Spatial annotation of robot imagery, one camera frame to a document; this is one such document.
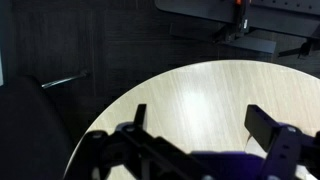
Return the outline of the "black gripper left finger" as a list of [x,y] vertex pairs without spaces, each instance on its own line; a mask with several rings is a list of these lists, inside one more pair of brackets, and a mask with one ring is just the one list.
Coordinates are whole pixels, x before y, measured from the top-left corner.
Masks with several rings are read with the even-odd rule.
[[143,128],[144,123],[145,123],[145,118],[146,118],[146,110],[147,110],[147,105],[146,104],[139,104],[137,106],[136,114],[134,117],[134,125]]

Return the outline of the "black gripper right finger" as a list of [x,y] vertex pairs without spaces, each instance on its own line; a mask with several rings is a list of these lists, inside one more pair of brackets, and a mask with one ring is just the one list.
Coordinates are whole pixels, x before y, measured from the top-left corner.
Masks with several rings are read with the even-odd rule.
[[269,151],[280,127],[263,109],[253,104],[247,106],[244,126],[265,152]]

